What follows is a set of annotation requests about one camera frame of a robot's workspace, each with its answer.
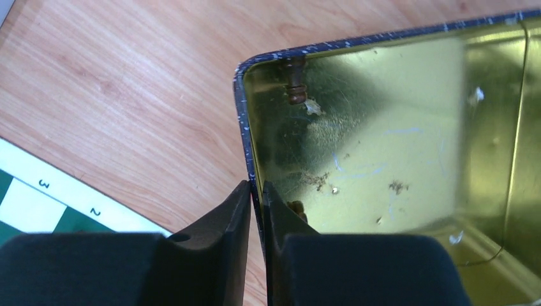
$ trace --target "blue rim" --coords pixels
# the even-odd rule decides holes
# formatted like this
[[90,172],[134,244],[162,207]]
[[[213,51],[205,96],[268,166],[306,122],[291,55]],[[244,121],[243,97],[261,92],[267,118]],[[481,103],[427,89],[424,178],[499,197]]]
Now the blue rim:
[[341,48],[350,48],[361,45],[369,45],[381,41],[401,40],[425,34],[433,34],[440,32],[456,31],[468,29],[472,27],[486,26],[490,24],[516,24],[524,19],[541,16],[541,10],[516,11],[504,15],[476,18],[471,20],[460,20],[445,24],[430,25],[428,27],[419,27],[413,29],[405,29],[401,31],[392,31],[386,33],[372,34],[356,38],[348,38],[345,40],[327,41],[324,43],[315,43],[297,48],[278,50],[274,52],[256,55],[245,62],[238,65],[233,78],[233,91],[235,94],[235,104],[237,106],[237,119],[241,128],[242,145],[244,147],[244,157],[246,158],[246,168],[248,169],[248,177],[251,185],[251,193],[256,215],[259,236],[264,247],[262,215],[259,195],[257,192],[257,182],[255,177],[255,162],[253,159],[252,144],[250,138],[250,126],[248,123],[248,103],[246,100],[246,91],[244,90],[244,74],[255,64],[261,62],[277,61],[288,57],[304,56],[318,52],[337,50]]

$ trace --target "number 2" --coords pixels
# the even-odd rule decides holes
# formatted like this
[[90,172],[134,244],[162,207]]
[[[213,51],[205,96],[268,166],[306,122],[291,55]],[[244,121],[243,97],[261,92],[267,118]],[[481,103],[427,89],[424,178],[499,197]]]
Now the number 2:
[[38,183],[39,183],[40,186],[42,186],[42,187],[49,188],[49,184],[46,183],[46,182],[44,182],[43,180],[40,180]]
[[94,215],[101,215],[101,212],[97,212],[95,209],[90,209],[90,212],[93,213]]

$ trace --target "wood grain surface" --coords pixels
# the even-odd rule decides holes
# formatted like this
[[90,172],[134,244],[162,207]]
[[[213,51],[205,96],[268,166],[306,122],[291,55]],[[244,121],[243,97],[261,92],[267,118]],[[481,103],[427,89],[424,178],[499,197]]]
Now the wood grain surface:
[[[263,52],[540,0],[16,0],[0,29],[0,136],[177,231],[246,165],[232,77]],[[252,219],[245,305],[265,305]]]

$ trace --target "green square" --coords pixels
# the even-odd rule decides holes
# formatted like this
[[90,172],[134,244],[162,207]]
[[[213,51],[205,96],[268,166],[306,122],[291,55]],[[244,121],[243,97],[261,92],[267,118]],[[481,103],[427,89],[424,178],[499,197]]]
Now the green square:
[[0,221],[0,246],[5,244],[9,239],[21,234],[18,229],[11,227],[4,222]]
[[64,214],[60,218],[54,233],[73,233],[73,232],[114,232],[110,228],[100,224],[98,221],[87,217],[71,207],[66,207]]
[[13,177],[11,175],[0,170],[0,204],[2,204],[2,200],[4,200],[4,197],[10,188],[12,180]]

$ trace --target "open container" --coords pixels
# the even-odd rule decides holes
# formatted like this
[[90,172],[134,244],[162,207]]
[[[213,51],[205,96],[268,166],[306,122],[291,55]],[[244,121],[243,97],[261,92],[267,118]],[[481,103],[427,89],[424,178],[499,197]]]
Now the open container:
[[475,305],[541,299],[540,16],[242,63],[233,86],[260,237],[270,181],[320,233],[435,237]]

